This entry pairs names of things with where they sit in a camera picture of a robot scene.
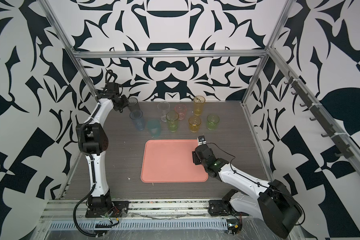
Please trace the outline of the dark smoky glass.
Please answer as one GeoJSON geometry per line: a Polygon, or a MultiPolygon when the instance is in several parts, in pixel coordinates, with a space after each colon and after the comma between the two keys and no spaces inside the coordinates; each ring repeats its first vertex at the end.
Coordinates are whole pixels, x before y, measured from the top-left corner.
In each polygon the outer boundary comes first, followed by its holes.
{"type": "Polygon", "coordinates": [[[129,97],[128,100],[129,100],[128,109],[130,110],[130,112],[140,110],[139,101],[137,98],[129,97]]]}

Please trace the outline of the blue glass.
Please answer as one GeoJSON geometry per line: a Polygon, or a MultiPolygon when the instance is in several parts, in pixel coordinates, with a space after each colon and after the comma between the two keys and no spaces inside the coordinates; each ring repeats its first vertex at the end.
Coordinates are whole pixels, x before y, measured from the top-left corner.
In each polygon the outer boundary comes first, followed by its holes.
{"type": "Polygon", "coordinates": [[[133,121],[137,130],[143,131],[145,129],[144,115],[141,110],[133,110],[130,113],[130,119],[133,121]]]}

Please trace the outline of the pink tray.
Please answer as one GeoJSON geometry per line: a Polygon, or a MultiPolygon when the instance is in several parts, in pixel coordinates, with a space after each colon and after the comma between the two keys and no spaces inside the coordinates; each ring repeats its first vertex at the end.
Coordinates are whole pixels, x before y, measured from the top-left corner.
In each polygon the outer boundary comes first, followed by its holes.
{"type": "Polygon", "coordinates": [[[141,180],[144,183],[201,183],[204,167],[193,163],[197,140],[149,140],[146,142],[141,180]]]}

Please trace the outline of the clear glass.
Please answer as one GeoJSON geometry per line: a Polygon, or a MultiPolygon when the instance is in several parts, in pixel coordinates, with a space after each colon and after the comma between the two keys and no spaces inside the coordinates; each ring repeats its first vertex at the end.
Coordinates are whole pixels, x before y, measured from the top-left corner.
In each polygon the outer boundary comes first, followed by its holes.
{"type": "Polygon", "coordinates": [[[171,110],[171,105],[169,102],[163,101],[158,103],[158,110],[161,114],[161,120],[163,122],[167,121],[166,115],[171,110]]]}

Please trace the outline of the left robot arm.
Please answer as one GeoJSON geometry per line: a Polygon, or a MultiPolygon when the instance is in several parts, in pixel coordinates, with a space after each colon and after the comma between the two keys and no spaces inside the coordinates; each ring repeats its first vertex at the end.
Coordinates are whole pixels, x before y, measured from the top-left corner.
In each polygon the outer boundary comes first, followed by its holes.
{"type": "Polygon", "coordinates": [[[129,100],[120,93],[120,85],[107,83],[97,97],[98,103],[89,118],[76,127],[80,152],[86,156],[91,189],[84,199],[88,201],[87,218],[103,217],[114,207],[106,178],[105,155],[109,139],[103,128],[111,110],[123,112],[129,100]]]}

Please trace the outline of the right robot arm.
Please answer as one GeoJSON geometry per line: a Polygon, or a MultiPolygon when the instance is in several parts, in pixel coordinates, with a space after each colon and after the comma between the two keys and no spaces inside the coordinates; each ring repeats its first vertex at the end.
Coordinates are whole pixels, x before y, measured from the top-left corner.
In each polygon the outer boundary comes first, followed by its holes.
{"type": "Polygon", "coordinates": [[[282,182],[255,178],[236,168],[232,161],[216,158],[206,144],[197,146],[192,155],[194,164],[203,166],[209,177],[238,189],[227,195],[236,212],[263,220],[278,237],[286,239],[298,220],[305,216],[301,205],[282,182]]]}

